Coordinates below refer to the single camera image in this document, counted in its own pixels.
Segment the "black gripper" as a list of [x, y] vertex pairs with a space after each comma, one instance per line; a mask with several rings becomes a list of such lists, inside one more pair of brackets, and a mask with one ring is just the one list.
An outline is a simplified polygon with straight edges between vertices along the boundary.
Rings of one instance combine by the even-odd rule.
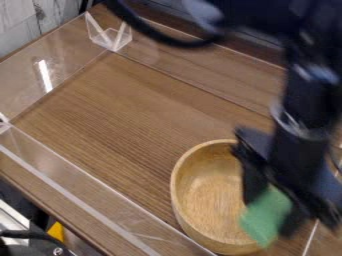
[[291, 200], [279, 228], [290, 239], [310, 219], [331, 229], [342, 226], [342, 182], [327, 162], [334, 119], [316, 119], [311, 127], [280, 114], [271, 135], [247, 127], [235, 130], [232, 155], [242, 164], [243, 202], [250, 205], [268, 186]]

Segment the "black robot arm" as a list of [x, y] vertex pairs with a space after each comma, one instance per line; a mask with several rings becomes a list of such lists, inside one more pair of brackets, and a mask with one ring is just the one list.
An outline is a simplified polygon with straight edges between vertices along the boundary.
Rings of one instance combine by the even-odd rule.
[[266, 243], [290, 237], [316, 219], [342, 227], [342, 182], [336, 180], [331, 139], [342, 122], [342, 0], [183, 0], [203, 29], [179, 40], [151, 26], [124, 0], [104, 0], [111, 13], [156, 42], [196, 49], [226, 41], [246, 27], [283, 46], [286, 87], [270, 113], [272, 133], [235, 131], [232, 154], [243, 168], [242, 226]]

